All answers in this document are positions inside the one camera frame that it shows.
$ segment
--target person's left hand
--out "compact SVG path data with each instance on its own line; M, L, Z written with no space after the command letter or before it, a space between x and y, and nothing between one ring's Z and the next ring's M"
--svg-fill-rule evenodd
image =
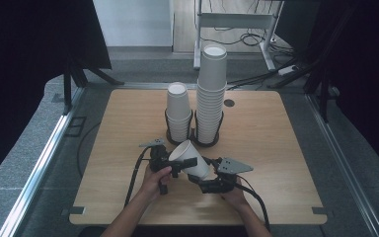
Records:
M143 184L141 185L139 192L145 195L149 201L156 199L160 195L158 186L159 181L162 185L168 185L171 180L171 170L171 166L168 166L154 173L150 170L150 166L147 165Z

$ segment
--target forearm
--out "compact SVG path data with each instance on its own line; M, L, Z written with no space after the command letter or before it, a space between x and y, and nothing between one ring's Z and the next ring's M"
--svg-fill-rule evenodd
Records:
M131 236L149 203L148 197L137 193L102 236Z
M243 223L245 224L246 231L250 237L268 237L271 236L269 231L265 228L264 224L260 221L257 214L252 210L248 203L241 204L236 208Z

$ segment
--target human hand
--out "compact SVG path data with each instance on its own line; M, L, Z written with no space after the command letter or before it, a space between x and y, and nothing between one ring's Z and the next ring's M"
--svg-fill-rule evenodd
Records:
M236 182L241 185L241 179L239 177L237 178ZM220 195L236 210L239 210L243 205L249 205L245 199L243 191L236 187L232 191Z
M171 170L171 166L168 166L155 173L147 165L139 193L144 195L148 201L156 199L160 195L159 181L162 185L167 185L171 180Z

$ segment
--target wooden table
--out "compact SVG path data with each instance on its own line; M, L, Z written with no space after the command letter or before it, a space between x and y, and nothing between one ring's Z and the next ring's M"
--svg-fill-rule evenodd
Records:
M136 159L143 150L138 145L158 137L166 140L166 98L166 90L112 92L74 202L76 207L85 207L84 212L70 214L72 223L110 224L121 212ZM196 146L198 152L214 159L232 157L253 166L254 171L242 176L263 198L271 224L325 223L325 214L312 211L312 207L323 206L279 95L226 91L226 99L235 106L223 108L218 143L209 148ZM189 100L195 110L195 90L189 90ZM176 147L168 142L166 146L168 151ZM141 186L146 164L140 167L133 195ZM168 188L166 196L149 206L140 224L242 224L219 195L203 195L184 173ZM263 219L259 203L251 195L245 196Z

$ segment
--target gray floor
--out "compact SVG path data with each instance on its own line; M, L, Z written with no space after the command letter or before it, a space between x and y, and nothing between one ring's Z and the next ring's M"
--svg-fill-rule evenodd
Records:
M130 82L126 86L136 82L158 85L174 81L196 82L197 72L192 70L190 54L172 54L163 49L135 51L120 48L111 50L111 58L113 70L106 72L118 80ZM265 63L259 55L230 55L228 65L229 82L265 72ZM98 132L98 122L103 117L111 90L115 89L88 71L86 75L90 83L74 115L76 118L86 118L84 129L78 137L63 137L17 236L77 236L84 227L71 224L68 212L81 181L80 173L86 166ZM267 90L265 85L281 79L273 77L265 80L261 87L256 85L245 89ZM328 222L317 226L271 224L272 234L372 236L302 92L304 82L305 78L299 79L278 92L325 207ZM0 167L0 229L60 118L62 95L61 77L47 83L35 116ZM379 158L343 116L335 100L329 102L328 111L329 125L379 217ZM77 131L72 127L67 134Z

